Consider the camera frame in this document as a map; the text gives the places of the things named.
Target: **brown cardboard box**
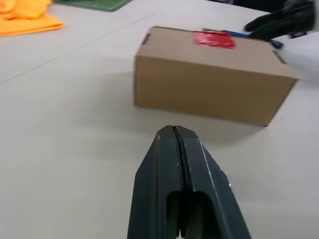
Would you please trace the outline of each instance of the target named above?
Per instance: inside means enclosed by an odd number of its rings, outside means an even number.
[[[193,32],[152,27],[135,62],[135,104],[268,125],[296,82],[268,43],[198,45]]]

